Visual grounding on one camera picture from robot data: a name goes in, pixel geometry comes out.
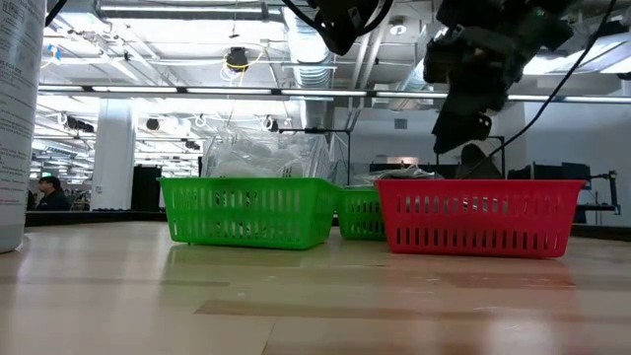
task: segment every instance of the person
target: person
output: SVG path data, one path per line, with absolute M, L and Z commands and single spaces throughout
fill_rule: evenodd
M 70 203 L 61 189 L 61 181 L 57 177 L 42 177 L 39 180 L 39 191 L 43 192 L 37 211 L 69 211 Z
M 35 195 L 28 189 L 27 190 L 27 211 L 35 210 Z

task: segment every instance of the red basket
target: red basket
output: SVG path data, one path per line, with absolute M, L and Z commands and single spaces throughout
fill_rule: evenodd
M 559 257 L 581 180 L 379 180 L 392 252 Z

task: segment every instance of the white column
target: white column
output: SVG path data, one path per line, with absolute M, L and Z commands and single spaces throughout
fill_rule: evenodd
M 131 100 L 101 100 L 92 210 L 130 209 L 136 147 L 136 115 Z

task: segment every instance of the green basket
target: green basket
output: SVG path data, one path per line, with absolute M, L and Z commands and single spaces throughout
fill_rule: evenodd
M 384 217 L 376 190 L 341 190 L 337 216 L 340 232 L 346 240 L 386 240 Z
M 337 187 L 319 178 L 161 178 L 171 239 L 309 249 L 328 238 Z

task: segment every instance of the fluorescent light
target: fluorescent light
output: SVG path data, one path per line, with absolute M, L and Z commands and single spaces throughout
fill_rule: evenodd
M 524 67 L 524 75 L 543 75 L 554 71 L 557 67 L 565 62 L 565 58 L 545 58 L 535 56 Z
M 269 95 L 270 89 L 237 89 L 237 88 L 188 88 L 191 94 L 221 94 L 221 95 Z
M 509 95 L 509 101 L 523 103 L 544 103 L 548 100 L 545 95 Z M 556 97 L 553 103 L 565 104 L 631 104 L 631 98 L 624 97 Z
M 631 56 L 600 71 L 602 74 L 626 74 L 631 72 Z
M 54 91 L 83 91 L 80 86 L 72 85 L 39 85 L 40 90 L 54 90 Z
M 631 104 L 631 98 L 620 98 L 620 97 L 565 97 L 559 100 L 563 103 L 576 103 L 576 104 Z
M 177 93 L 177 88 L 172 87 L 93 87 L 92 90 L 99 93 Z
M 60 161 L 49 161 L 46 162 L 47 164 L 52 164 L 52 165 L 60 165 L 60 166 L 69 166 L 70 163 L 68 162 L 60 162 Z
M 85 168 L 85 169 L 91 168 L 91 166 L 89 164 L 79 163 L 79 162 L 76 162 L 76 161 L 72 161 L 72 165 L 75 166 L 75 167 Z
M 446 93 L 377 92 L 378 98 L 445 99 Z
M 212 7 L 211 6 L 186 6 L 179 7 L 177 4 L 174 6 L 101 6 L 101 11 L 134 11 L 134 12 L 206 12 L 206 13 L 249 13 L 249 14 L 260 14 L 261 10 L 259 8 L 228 8 L 228 7 Z M 270 14 L 280 14 L 279 10 L 269 10 Z
M 345 90 L 303 90 L 303 89 L 286 89 L 281 90 L 283 95 L 300 95 L 300 96 L 326 96 L 326 97 L 365 97 L 365 91 L 345 91 Z

